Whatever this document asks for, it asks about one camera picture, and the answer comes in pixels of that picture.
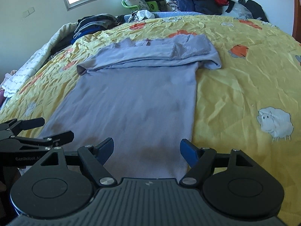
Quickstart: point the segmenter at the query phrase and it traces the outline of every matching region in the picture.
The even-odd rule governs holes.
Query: silver bolt
[[[102,185],[111,185],[115,182],[115,180],[111,177],[103,177],[99,180]]]
[[[185,185],[194,185],[197,183],[197,180],[193,177],[186,177],[182,180],[182,183]]]

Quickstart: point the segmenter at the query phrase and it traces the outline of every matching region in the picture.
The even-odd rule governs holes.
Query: light switch
[[[28,15],[29,15],[29,11],[26,10],[25,12],[23,12],[22,17],[23,17],[23,18],[26,18]]]
[[[32,14],[33,12],[35,12],[35,8],[34,7],[30,7],[28,9],[29,14]]]

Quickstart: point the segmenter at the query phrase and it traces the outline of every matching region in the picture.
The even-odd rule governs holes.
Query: pink cloth
[[[0,91],[0,107],[4,103],[5,99],[6,99],[6,97],[4,97],[4,90],[1,90]]]

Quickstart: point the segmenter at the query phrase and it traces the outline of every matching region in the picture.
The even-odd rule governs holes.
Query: wrinkled fabric
[[[147,19],[138,30],[131,30],[131,24],[123,24],[80,38],[68,52],[57,55],[40,69],[36,76],[43,75],[33,85],[6,103],[0,112],[0,122],[43,117],[47,123],[76,85],[77,64],[112,42],[205,34],[218,51],[223,68],[196,72],[192,142],[199,148],[214,148],[218,153],[230,153],[233,148],[244,151],[282,184],[285,197],[279,218],[288,226],[298,225],[301,222],[301,95],[297,84],[301,76],[300,43],[276,26],[259,20],[250,19],[252,24],[246,24],[225,16],[177,17],[181,18],[177,22]],[[257,117],[267,107],[290,114],[294,127],[290,140],[281,138],[273,142],[272,136],[262,131]],[[41,130],[22,131],[20,136],[37,137]]]
[[[81,38],[84,35],[112,29],[117,25],[119,25],[119,23],[117,23],[117,18],[108,13],[84,17],[79,20],[71,43],[73,44],[78,38]]]
[[[221,15],[221,8],[214,0],[177,0],[182,12],[198,12],[206,15]]]
[[[83,76],[40,137],[73,131],[74,140],[65,151],[112,137],[114,152],[104,167],[118,181],[180,180],[187,170],[180,142],[192,137],[199,66],[221,67],[217,51],[204,35],[138,42],[126,38],[102,48],[77,65]]]

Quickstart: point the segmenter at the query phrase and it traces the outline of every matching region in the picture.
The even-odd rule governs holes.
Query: yellow duvet
[[[222,69],[197,71],[192,142],[220,153],[241,149],[280,181],[285,199],[279,217],[301,222],[301,46],[277,27],[257,20],[178,16],[124,24],[84,36],[49,61],[0,113],[47,121],[78,80],[76,64],[113,42],[205,34],[219,52]],[[22,135],[36,137],[41,128]]]

